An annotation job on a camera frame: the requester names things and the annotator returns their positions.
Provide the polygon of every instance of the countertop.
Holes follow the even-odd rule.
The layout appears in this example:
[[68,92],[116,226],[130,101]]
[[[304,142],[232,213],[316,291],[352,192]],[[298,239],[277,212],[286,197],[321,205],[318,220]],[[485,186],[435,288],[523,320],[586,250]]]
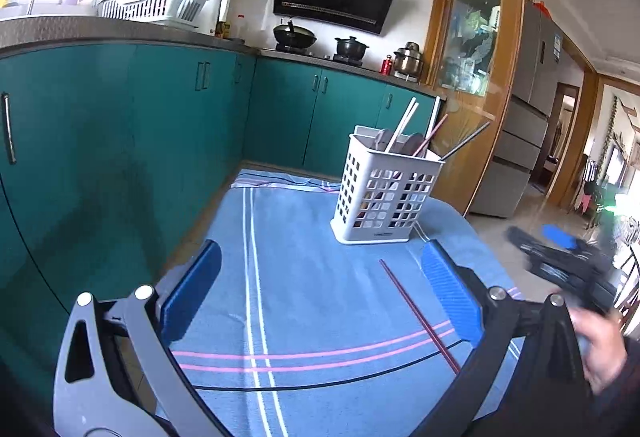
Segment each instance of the countertop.
[[208,34],[158,26],[157,24],[99,18],[97,16],[51,14],[20,16],[0,20],[0,58],[46,46],[78,45],[95,43],[96,41],[121,42],[124,40],[135,43],[166,43],[224,49],[265,58],[317,65],[382,81],[430,96],[439,95],[430,87],[407,82],[394,76],[386,76],[361,67],[353,67],[323,58],[278,52],[270,49],[256,49]]

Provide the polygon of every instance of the stainless steel pot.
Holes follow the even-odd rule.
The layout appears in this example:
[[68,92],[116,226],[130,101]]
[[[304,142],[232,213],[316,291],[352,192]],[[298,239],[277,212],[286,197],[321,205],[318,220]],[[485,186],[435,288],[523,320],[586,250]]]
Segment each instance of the stainless steel pot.
[[424,63],[420,54],[420,46],[415,42],[407,42],[394,52],[396,59],[394,60],[394,71],[413,76],[420,77]]
[[423,67],[424,63],[419,58],[404,56],[399,52],[396,52],[396,59],[394,60],[394,71],[419,78],[420,74],[422,73]]

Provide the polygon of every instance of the human hand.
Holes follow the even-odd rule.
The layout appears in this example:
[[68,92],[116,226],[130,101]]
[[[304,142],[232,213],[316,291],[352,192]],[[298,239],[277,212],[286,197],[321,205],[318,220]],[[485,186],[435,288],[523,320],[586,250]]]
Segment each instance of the human hand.
[[618,377],[626,362],[625,342],[620,334],[619,313],[612,310],[606,318],[587,309],[569,309],[576,333],[590,342],[584,358],[584,377],[593,393],[600,393]]

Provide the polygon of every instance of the red bottle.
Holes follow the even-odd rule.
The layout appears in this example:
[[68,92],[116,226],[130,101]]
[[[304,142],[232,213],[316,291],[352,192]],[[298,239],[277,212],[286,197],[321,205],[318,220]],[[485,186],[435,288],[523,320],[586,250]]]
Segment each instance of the red bottle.
[[393,67],[394,63],[391,61],[391,55],[386,55],[386,60],[382,62],[382,67],[380,67],[380,74],[386,74],[387,76],[391,74],[391,67]]

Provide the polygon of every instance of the teal cabinet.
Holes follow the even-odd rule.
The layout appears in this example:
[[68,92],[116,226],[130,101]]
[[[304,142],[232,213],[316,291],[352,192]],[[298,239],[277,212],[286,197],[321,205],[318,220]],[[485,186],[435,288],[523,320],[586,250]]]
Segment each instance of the teal cabinet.
[[146,182],[137,211],[162,266],[209,198],[239,162],[232,124],[246,117],[234,103],[235,53],[138,45],[129,70],[134,160]]
[[0,248],[0,359],[50,419],[67,314],[27,253],[1,188]]
[[154,269],[187,231],[196,207],[188,190],[204,181],[204,175],[186,175],[195,157],[193,144],[200,142],[190,137],[196,88],[202,88],[204,78],[199,54],[186,47],[138,45],[129,70],[132,158],[144,186],[136,210],[154,219],[145,223],[154,241],[147,249]]
[[376,124],[386,85],[343,72],[322,70],[304,169],[342,175],[349,134],[356,125]]
[[153,224],[133,207],[148,189],[132,152],[127,68],[134,46],[44,49],[0,61],[17,163],[6,195],[44,278],[70,308],[78,293],[127,295],[154,277],[140,258]]
[[254,82],[255,57],[246,54],[238,54],[234,73],[234,92],[229,116],[230,158],[235,167],[242,159],[242,146],[244,144],[244,129],[249,115],[249,101],[251,99],[251,86]]
[[244,158],[301,168],[320,67],[260,58],[244,131]]
[[395,130],[400,123],[400,119],[402,119],[402,115],[404,114],[406,107],[408,107],[411,98],[415,98],[418,101],[418,108],[415,110],[411,121],[404,129],[404,133],[413,134],[414,132],[418,132],[420,134],[424,134],[427,131],[429,122],[431,121],[431,115],[433,114],[433,107],[436,99],[431,96],[414,93],[393,85],[386,86],[385,96],[382,99],[380,114],[378,115],[378,120],[376,122],[376,128],[388,128],[389,130]]

